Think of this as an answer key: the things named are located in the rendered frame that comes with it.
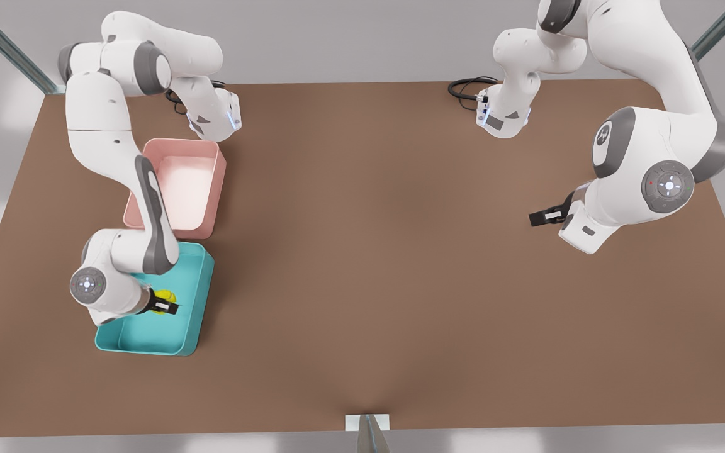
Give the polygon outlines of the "pink plastic tray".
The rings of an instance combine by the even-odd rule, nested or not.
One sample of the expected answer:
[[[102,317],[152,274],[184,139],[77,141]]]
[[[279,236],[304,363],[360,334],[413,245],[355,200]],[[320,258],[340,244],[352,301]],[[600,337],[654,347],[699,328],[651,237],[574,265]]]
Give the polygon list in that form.
[[[218,143],[154,138],[143,154],[155,169],[176,238],[210,238],[227,166]]]

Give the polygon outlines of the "teal plastic tray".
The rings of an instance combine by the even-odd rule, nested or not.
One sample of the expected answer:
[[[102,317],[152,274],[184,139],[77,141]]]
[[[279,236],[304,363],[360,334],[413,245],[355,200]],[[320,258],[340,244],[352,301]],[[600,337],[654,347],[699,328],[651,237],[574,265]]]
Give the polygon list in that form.
[[[213,257],[201,244],[179,243],[179,260],[169,272],[135,274],[152,289],[170,290],[176,296],[177,312],[148,311],[107,323],[97,329],[96,347],[104,352],[192,354],[198,344],[213,269]]]

